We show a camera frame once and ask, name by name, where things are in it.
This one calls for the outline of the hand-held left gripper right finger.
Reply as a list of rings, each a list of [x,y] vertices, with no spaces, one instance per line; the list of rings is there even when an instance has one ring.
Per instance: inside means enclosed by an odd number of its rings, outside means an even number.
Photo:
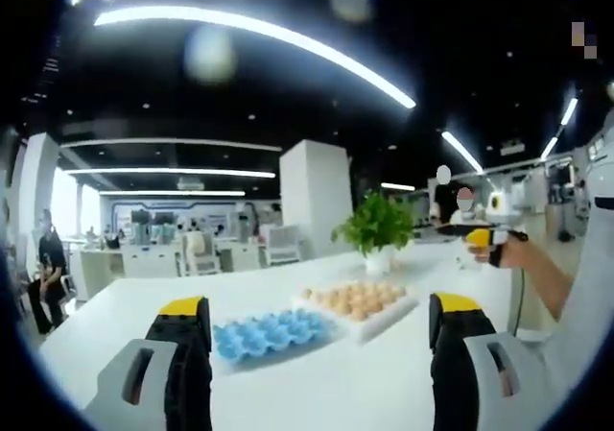
[[[539,430],[548,420],[537,348],[497,332],[473,299],[430,295],[429,347],[435,430]]]

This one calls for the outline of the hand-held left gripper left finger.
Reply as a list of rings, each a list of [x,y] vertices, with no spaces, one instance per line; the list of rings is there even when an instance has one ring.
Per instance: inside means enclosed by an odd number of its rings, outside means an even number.
[[[211,349],[208,299],[171,301],[100,371],[85,417],[96,430],[210,430]]]

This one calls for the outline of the person's right hand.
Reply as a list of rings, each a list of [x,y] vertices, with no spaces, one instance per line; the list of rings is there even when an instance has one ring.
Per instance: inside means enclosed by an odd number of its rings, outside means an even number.
[[[496,268],[499,268],[501,265],[501,259],[503,256],[504,245],[508,241],[510,237],[515,238],[520,242],[527,242],[529,240],[528,235],[525,232],[512,230],[512,229],[498,229],[502,232],[501,242],[494,249],[489,251],[488,263]]]

